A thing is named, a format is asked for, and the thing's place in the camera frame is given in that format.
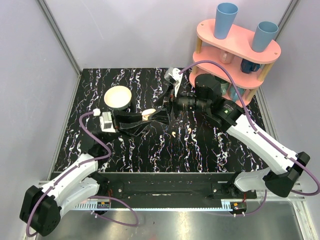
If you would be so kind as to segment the white earbud case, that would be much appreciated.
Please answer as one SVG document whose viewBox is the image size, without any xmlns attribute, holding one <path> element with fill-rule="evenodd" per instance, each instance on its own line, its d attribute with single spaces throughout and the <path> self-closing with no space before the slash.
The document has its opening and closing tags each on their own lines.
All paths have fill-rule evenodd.
<svg viewBox="0 0 320 240">
<path fill-rule="evenodd" d="M 149 108 L 141 112 L 141 117 L 143 121 L 147 121 L 149 117 L 156 112 L 155 108 Z"/>
</svg>

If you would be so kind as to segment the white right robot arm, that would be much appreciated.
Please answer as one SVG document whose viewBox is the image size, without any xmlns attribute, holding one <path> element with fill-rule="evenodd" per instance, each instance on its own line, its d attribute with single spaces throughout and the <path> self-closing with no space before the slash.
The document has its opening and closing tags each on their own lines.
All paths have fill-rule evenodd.
<svg viewBox="0 0 320 240">
<path fill-rule="evenodd" d="M 289 150 L 257 126 L 247 110 L 223 98 L 221 83 L 213 75 L 198 75 L 195 93 L 180 95 L 182 76 L 171 70 L 165 74 L 169 87 L 158 100 L 165 112 L 197 111 L 204 114 L 220 130 L 243 142 L 267 164 L 262 170 L 236 173 L 227 185 L 228 195 L 236 199 L 251 190 L 268 190 L 286 198 L 293 193 L 310 156 Z"/>
</svg>

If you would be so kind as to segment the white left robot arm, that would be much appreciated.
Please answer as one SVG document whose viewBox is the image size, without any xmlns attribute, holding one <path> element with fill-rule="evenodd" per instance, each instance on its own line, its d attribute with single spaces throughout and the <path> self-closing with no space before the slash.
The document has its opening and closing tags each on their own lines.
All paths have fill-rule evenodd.
<svg viewBox="0 0 320 240">
<path fill-rule="evenodd" d="M 25 235 L 28 238 L 37 234 L 43 237 L 49 235 L 67 212 L 86 199 L 108 199 L 133 211 L 127 203 L 108 193 L 109 180 L 98 172 L 100 166 L 112 156 L 112 151 L 85 127 L 83 119 L 89 116 L 99 117 L 101 129 L 109 133 L 116 132 L 119 117 L 134 116 L 139 122 L 143 120 L 139 113 L 119 110 L 101 112 L 98 108 L 80 116 L 80 127 L 96 144 L 50 182 L 41 187 L 32 185 L 26 190 L 19 218 L 26 223 Z"/>
</svg>

